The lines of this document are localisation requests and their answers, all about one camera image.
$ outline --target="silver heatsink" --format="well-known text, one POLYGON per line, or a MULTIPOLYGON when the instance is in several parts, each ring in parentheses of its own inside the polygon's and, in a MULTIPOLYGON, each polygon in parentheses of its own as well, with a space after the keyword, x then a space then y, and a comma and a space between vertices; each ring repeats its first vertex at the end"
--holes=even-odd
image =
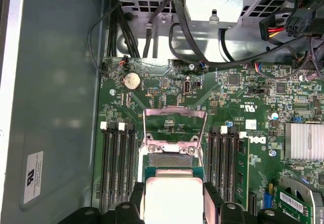
POLYGON ((324 160, 324 125, 286 124, 285 157, 295 160, 324 160))

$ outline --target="yellow wire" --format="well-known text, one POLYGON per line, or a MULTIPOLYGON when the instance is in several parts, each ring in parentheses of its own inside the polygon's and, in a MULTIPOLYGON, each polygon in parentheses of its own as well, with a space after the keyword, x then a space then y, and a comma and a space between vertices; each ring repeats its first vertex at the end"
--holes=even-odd
POLYGON ((274 34, 271 34, 269 37, 272 38, 272 37, 274 37, 275 35, 278 35, 279 33, 280 33, 280 31, 278 31, 278 32, 276 32, 276 33, 274 33, 274 34))

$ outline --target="usb port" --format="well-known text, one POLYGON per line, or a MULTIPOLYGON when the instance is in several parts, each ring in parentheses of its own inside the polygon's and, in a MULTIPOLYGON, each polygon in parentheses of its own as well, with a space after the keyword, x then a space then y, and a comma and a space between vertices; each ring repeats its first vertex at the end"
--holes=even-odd
POLYGON ((188 94, 190 91, 190 81, 185 81, 183 83, 183 93, 188 94))

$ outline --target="white label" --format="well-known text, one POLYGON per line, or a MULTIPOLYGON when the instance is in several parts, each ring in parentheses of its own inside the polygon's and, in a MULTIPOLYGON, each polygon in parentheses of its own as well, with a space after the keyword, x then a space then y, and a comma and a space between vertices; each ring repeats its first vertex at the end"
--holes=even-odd
POLYGON ((256 130, 257 129, 257 121, 256 120, 252 120, 252 119, 246 119, 245 120, 245 129, 253 129, 256 130))
POLYGON ((258 106, 254 106, 254 105, 240 105, 240 108, 244 108, 244 111, 247 111, 249 113, 254 113, 255 109, 258 108, 258 106))
POLYGON ((285 201, 290 206, 294 207, 296 210, 304 213, 304 207, 302 204, 299 204, 297 201, 293 200, 289 196, 285 195, 284 193, 280 193, 280 199, 285 201))
POLYGON ((27 158, 24 204, 41 193, 43 154, 44 152, 38 152, 27 158))

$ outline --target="red wire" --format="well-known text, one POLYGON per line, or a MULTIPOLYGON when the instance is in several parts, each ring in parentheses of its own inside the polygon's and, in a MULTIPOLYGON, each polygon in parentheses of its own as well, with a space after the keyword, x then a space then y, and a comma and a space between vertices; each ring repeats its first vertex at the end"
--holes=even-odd
POLYGON ((285 28, 281 27, 281 28, 271 28, 268 29, 268 32, 278 32, 278 31, 283 31, 285 28))

